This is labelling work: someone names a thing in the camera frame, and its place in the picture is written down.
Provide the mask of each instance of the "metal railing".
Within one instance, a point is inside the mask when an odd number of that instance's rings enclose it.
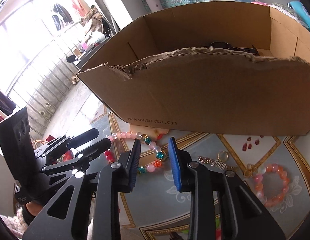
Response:
[[[73,86],[71,78],[78,69],[67,63],[84,37],[80,22],[63,29],[17,74],[6,95],[18,108],[27,107],[30,137],[42,139],[50,119]]]

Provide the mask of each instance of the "teal bead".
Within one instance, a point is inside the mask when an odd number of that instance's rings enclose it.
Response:
[[[156,153],[156,159],[158,159],[158,160],[163,160],[163,159],[165,159],[165,157],[166,157],[166,155],[164,152]]]
[[[144,166],[141,166],[141,167],[138,168],[138,172],[139,173],[146,173],[147,170],[146,170],[146,168]]]
[[[148,144],[150,144],[151,139],[150,138],[146,138],[144,142],[148,145]]]

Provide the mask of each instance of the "gold ring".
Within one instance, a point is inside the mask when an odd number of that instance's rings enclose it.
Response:
[[[225,158],[222,158],[222,157],[221,157],[221,154],[225,154],[225,155],[226,155]],[[219,153],[217,154],[217,159],[218,159],[219,161],[221,161],[222,163],[226,162],[226,161],[228,160],[228,152],[227,152],[227,151],[221,151],[221,152],[219,152]]]

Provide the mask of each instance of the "cardboard box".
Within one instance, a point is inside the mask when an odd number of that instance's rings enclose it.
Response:
[[[219,1],[136,19],[78,76],[117,116],[135,125],[273,136],[310,130],[310,64],[299,58],[190,55],[155,62],[133,75],[108,67],[213,41],[254,45],[261,56],[297,56],[310,63],[310,33],[295,20],[267,6]]]

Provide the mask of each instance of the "patterned tablecloth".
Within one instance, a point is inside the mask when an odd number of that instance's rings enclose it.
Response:
[[[110,131],[108,127],[101,136],[109,132],[130,130],[130,124],[120,120],[113,113],[107,113],[107,116]],[[272,137],[170,130],[157,141],[157,145],[160,145],[164,151],[167,151],[170,136],[175,137],[179,149],[188,151],[193,160],[198,160],[199,155],[216,159],[218,152],[228,151],[229,159],[226,164],[238,166],[237,174],[254,192],[253,179],[243,176],[247,171],[247,165],[253,164],[256,167],[268,163],[281,165],[290,179],[289,191],[281,203],[269,208],[269,212],[281,226],[287,238],[294,233],[309,212],[310,132],[299,137]],[[130,150],[132,145],[131,139],[115,140],[113,151],[118,157],[121,152]],[[140,165],[146,165],[155,160],[154,153],[148,146],[142,144],[141,150]],[[206,166],[210,170],[221,171],[210,165]],[[272,172],[264,175],[263,184],[265,195],[268,197],[279,194],[283,187],[282,180]],[[191,194],[179,193],[176,190],[169,159],[155,172],[139,174],[133,192],[121,193],[119,200],[120,222],[123,227],[129,228],[145,239],[169,240],[172,234],[178,234],[179,236],[175,236],[181,237],[176,239],[187,239]]]

